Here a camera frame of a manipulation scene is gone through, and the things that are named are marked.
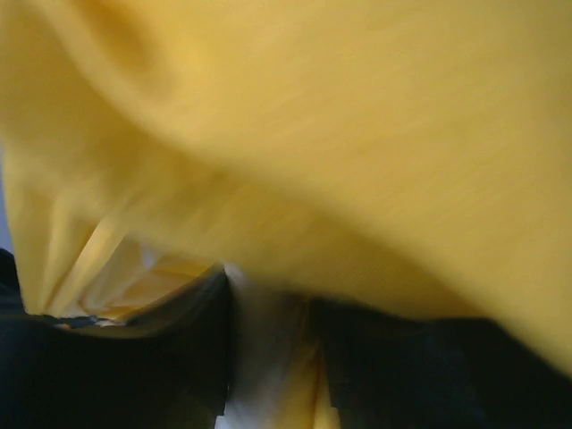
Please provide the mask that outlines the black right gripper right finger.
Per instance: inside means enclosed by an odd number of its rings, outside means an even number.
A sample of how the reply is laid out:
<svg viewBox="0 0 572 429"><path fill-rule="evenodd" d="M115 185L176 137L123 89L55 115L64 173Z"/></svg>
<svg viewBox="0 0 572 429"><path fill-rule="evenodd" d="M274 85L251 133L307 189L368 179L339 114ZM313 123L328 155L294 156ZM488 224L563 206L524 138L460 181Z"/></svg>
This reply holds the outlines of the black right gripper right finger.
<svg viewBox="0 0 572 429"><path fill-rule="evenodd" d="M568 428L571 382L497 324L413 322L317 300L310 315L344 428Z"/></svg>

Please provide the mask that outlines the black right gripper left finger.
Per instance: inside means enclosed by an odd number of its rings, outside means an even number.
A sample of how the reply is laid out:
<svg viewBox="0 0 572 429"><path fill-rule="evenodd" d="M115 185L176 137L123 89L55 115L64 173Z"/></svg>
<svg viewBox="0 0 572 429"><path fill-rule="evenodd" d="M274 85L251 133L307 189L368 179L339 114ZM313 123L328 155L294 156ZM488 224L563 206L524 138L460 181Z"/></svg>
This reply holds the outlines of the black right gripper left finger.
<svg viewBox="0 0 572 429"><path fill-rule="evenodd" d="M231 291L210 271L117 326L24 312L1 254L4 428L212 428L231 379Z"/></svg>

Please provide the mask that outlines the yellow printed pillowcase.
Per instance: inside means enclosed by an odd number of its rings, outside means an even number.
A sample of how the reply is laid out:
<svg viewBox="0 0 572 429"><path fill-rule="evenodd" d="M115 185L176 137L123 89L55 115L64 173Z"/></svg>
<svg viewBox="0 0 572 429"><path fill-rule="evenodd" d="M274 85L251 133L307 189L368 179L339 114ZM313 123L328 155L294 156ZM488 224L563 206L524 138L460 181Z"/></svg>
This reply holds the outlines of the yellow printed pillowcase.
<svg viewBox="0 0 572 429"><path fill-rule="evenodd" d="M4 1L1 145L27 315L236 266L307 305L312 428L317 300L486 320L571 382L568 1Z"/></svg>

